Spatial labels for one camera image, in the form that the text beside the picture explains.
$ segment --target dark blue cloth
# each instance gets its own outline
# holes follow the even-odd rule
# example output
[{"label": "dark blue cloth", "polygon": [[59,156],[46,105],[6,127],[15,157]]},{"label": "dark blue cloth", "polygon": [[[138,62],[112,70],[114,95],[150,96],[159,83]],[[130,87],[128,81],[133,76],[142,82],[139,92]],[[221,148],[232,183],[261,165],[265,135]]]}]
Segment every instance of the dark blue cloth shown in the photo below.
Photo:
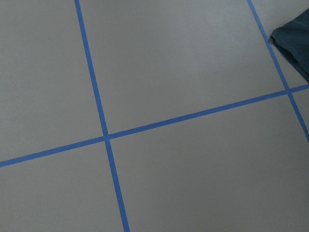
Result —
[{"label": "dark blue cloth", "polygon": [[309,9],[275,29],[271,38],[275,47],[309,83]]}]

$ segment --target gray square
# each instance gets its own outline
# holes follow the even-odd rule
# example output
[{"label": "gray square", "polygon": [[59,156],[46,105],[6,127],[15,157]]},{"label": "gray square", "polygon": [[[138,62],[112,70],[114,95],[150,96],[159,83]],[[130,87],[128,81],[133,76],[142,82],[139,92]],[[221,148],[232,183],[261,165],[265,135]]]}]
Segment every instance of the gray square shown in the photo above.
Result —
[{"label": "gray square", "polygon": [[[252,0],[252,2],[268,37],[270,37],[274,29],[295,19],[309,7],[307,0]],[[307,84],[306,80],[281,55],[275,46],[272,47],[289,86],[298,87]]]},{"label": "gray square", "polygon": [[112,140],[132,231],[305,232],[309,144],[287,96]]},{"label": "gray square", "polygon": [[2,232],[123,231],[104,143],[0,169]]},{"label": "gray square", "polygon": [[246,0],[88,0],[110,132],[283,90]]},{"label": "gray square", "polygon": [[0,161],[102,136],[74,1],[1,1],[0,70]]}]

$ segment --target cloth fold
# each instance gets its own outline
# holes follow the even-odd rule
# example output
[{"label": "cloth fold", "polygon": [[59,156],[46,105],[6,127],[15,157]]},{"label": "cloth fold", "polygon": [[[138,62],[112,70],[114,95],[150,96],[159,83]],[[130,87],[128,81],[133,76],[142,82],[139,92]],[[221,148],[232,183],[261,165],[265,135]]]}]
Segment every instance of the cloth fold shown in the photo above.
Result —
[{"label": "cloth fold", "polygon": [[275,47],[309,83],[309,9],[275,29],[271,38]]}]

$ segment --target blue line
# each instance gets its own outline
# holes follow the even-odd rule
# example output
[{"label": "blue line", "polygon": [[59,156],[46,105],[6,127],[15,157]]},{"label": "blue line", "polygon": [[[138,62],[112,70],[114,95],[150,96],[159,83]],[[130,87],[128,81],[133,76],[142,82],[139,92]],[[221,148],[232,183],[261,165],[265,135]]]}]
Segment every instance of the blue line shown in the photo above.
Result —
[{"label": "blue line", "polygon": [[123,137],[123,136],[126,136],[126,135],[135,134],[135,133],[139,133],[139,132],[142,132],[142,131],[147,131],[147,130],[163,127],[163,126],[166,126],[166,125],[174,124],[174,123],[177,123],[177,122],[186,121],[186,120],[189,120],[189,119],[192,119],[192,118],[206,116],[206,115],[214,114],[214,113],[217,113],[217,112],[220,112],[220,111],[229,110],[229,109],[237,108],[237,107],[240,107],[240,106],[256,103],[256,102],[259,102],[259,101],[264,101],[264,100],[267,100],[267,99],[280,97],[280,96],[283,96],[283,95],[286,95],[286,94],[287,94],[286,91],[283,90],[283,91],[280,91],[280,92],[271,93],[271,94],[263,95],[263,96],[256,97],[256,98],[247,99],[247,100],[244,100],[244,101],[239,101],[239,102],[228,104],[228,105],[219,106],[219,107],[212,108],[212,109],[209,109],[209,110],[204,110],[204,111],[196,112],[196,113],[193,113],[193,114],[188,114],[188,115],[168,119],[168,120],[165,120],[165,121],[156,122],[156,123],[149,124],[149,125],[146,125],[146,126],[141,126],[141,127],[137,127],[137,128],[133,128],[133,129],[129,129],[129,130],[124,130],[124,131],[121,131],[121,132],[110,134],[109,138],[115,139],[115,138]]},{"label": "blue line", "polygon": [[[292,88],[291,91],[292,92],[299,92],[299,91],[306,90],[306,89],[309,89],[309,85],[303,85],[303,86],[295,87],[295,88]],[[196,112],[196,113],[193,113],[193,114],[184,115],[184,116],[181,116],[181,117],[168,119],[168,120],[165,120],[165,121],[156,122],[156,123],[149,124],[149,125],[146,125],[146,126],[141,126],[141,127],[117,132],[117,133],[111,134],[109,136],[109,139],[115,139],[115,138],[131,135],[131,134],[139,133],[139,132],[142,132],[142,131],[147,131],[147,130],[159,128],[159,127],[170,125],[170,124],[173,124],[173,123],[177,123],[177,122],[186,121],[186,120],[189,120],[189,119],[192,119],[192,118],[197,118],[197,117],[201,117],[201,116],[214,114],[214,113],[221,112],[221,111],[224,111],[224,110],[229,110],[229,109],[232,109],[232,108],[245,106],[245,105],[256,103],[256,102],[259,102],[259,101],[261,102],[261,101],[264,101],[264,100],[267,100],[267,99],[272,99],[272,98],[280,97],[280,96],[283,96],[283,95],[286,95],[286,91],[284,91],[284,90],[280,91],[280,92],[271,93],[271,94],[268,94],[268,95],[244,100],[244,101],[239,101],[239,102],[236,102],[236,103],[233,103],[233,104],[219,106],[219,107],[212,108],[212,109],[209,109],[209,110],[204,110],[204,111]],[[72,149],[76,149],[76,148],[100,143],[100,142],[103,142],[104,140],[105,140],[104,137],[98,137],[98,138],[89,139],[89,140],[85,140],[85,141],[82,141],[82,142],[78,142],[78,143],[74,143],[74,144],[70,144],[70,145],[66,145],[66,146],[53,148],[53,149],[46,150],[46,151],[41,151],[41,152],[34,153],[34,154],[31,154],[31,155],[26,155],[26,156],[21,156],[21,157],[14,158],[14,159],[1,161],[0,162],[0,168],[5,167],[5,166],[9,166],[9,165],[13,165],[13,164],[17,164],[17,163],[21,163],[21,162],[25,162],[25,161],[32,160],[32,159],[37,159],[37,158],[44,157],[44,156],[53,155],[53,154],[56,154],[56,153],[59,153],[59,152],[64,152],[64,151],[68,151],[68,150],[72,150]]]},{"label": "blue line", "polygon": [[248,4],[249,4],[249,7],[250,7],[250,9],[251,9],[251,11],[252,11],[252,14],[253,14],[255,20],[256,20],[256,23],[257,23],[257,25],[258,25],[258,27],[259,27],[261,33],[262,33],[262,36],[263,36],[264,41],[265,41],[265,44],[266,44],[266,46],[267,46],[267,48],[268,48],[268,51],[269,51],[269,53],[270,53],[270,55],[271,55],[271,57],[272,57],[272,60],[273,60],[274,64],[275,64],[275,66],[276,66],[276,69],[277,69],[278,74],[279,74],[279,76],[280,76],[280,78],[281,78],[281,81],[282,81],[282,83],[283,83],[283,85],[284,85],[284,88],[285,88],[285,90],[286,90],[286,92],[287,92],[287,94],[288,94],[288,96],[289,96],[290,102],[291,102],[292,107],[293,107],[293,109],[294,109],[294,111],[295,111],[295,113],[296,113],[296,116],[297,116],[297,118],[298,118],[298,120],[299,120],[299,123],[300,123],[300,125],[301,125],[301,127],[302,127],[302,129],[303,129],[303,131],[304,131],[304,133],[305,133],[305,136],[306,136],[306,138],[307,138],[307,140],[308,140],[308,142],[309,142],[309,134],[308,134],[308,130],[307,130],[306,124],[305,124],[305,122],[304,122],[303,117],[301,116],[301,113],[300,113],[300,111],[299,111],[299,109],[298,109],[298,106],[297,106],[297,104],[296,104],[296,102],[295,102],[295,99],[294,99],[294,97],[293,97],[293,95],[292,95],[292,91],[290,90],[290,88],[289,88],[289,86],[288,86],[288,83],[287,83],[287,81],[286,81],[286,79],[285,79],[285,76],[284,76],[284,74],[283,74],[283,72],[282,72],[282,69],[281,69],[281,67],[280,67],[280,64],[278,63],[277,57],[276,57],[276,55],[275,55],[275,53],[274,53],[274,50],[273,50],[272,47],[271,47],[271,44],[270,44],[270,42],[269,42],[269,40],[268,40],[268,37],[267,37],[267,35],[266,35],[266,33],[265,33],[265,30],[264,30],[264,28],[263,28],[262,22],[261,22],[261,20],[260,20],[258,14],[257,14],[257,11],[256,11],[256,9],[255,9],[255,7],[254,7],[252,1],[251,1],[251,0],[247,0],[247,2],[248,2]]},{"label": "blue line", "polygon": [[92,63],[90,48],[89,48],[89,44],[88,44],[87,34],[86,34],[85,26],[84,26],[84,20],[83,20],[83,15],[82,15],[82,10],[81,10],[79,0],[75,0],[75,7],[76,7],[76,12],[77,12],[77,16],[78,16],[80,29],[81,29],[85,54],[86,54],[86,58],[87,58],[88,68],[89,68],[89,74],[90,74],[91,83],[92,83],[92,87],[93,87],[93,92],[94,92],[96,103],[97,103],[98,114],[99,114],[99,118],[100,118],[100,122],[101,122],[102,132],[103,132],[103,135],[104,135],[104,138],[105,138],[105,146],[106,146],[107,156],[108,156],[108,160],[109,160],[109,164],[110,164],[110,168],[111,168],[112,180],[113,180],[113,184],[114,184],[114,188],[115,188],[115,192],[116,192],[116,197],[117,197],[117,201],[118,201],[118,207],[119,207],[119,211],[120,211],[121,221],[122,221],[122,224],[123,224],[123,227],[124,227],[124,231],[129,232],[130,228],[129,228],[129,223],[128,223],[128,219],[127,219],[127,216],[126,216],[125,204],[124,204],[122,193],[121,193],[121,188],[120,188],[120,184],[119,184],[115,160],[114,160],[114,156],[113,156],[113,153],[112,153],[112,146],[111,146],[110,139],[109,139],[107,124],[106,124],[106,120],[105,120],[105,116],[104,116],[102,101],[101,101],[99,90],[98,90],[98,84],[97,84],[96,75],[95,75],[95,71],[94,71],[94,67],[93,67],[93,63]]},{"label": "blue line", "polygon": [[302,90],[306,90],[306,89],[309,89],[309,85],[304,85],[304,86],[295,87],[295,88],[290,89],[290,91],[291,91],[292,93],[295,93],[295,92],[302,91]]},{"label": "blue line", "polygon": [[53,148],[53,149],[46,150],[46,151],[37,152],[37,153],[26,155],[26,156],[21,156],[15,159],[5,160],[5,161],[0,162],[0,168],[13,165],[13,164],[17,164],[17,163],[21,163],[21,162],[25,162],[25,161],[32,160],[32,159],[34,160],[34,159],[44,157],[44,156],[50,156],[50,155],[64,152],[64,151],[69,151],[69,150],[80,148],[83,146],[100,143],[103,141],[104,141],[104,137],[98,137],[98,138],[89,139],[89,140],[85,140],[85,141],[70,144],[70,145]]}]

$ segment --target gray floor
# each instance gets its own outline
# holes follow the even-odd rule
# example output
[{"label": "gray floor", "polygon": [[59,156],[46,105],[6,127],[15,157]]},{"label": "gray floor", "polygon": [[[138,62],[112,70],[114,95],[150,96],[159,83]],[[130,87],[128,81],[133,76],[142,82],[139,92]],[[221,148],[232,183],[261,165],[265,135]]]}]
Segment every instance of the gray floor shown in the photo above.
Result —
[{"label": "gray floor", "polygon": [[248,2],[0,1],[1,231],[307,232],[309,86]]}]

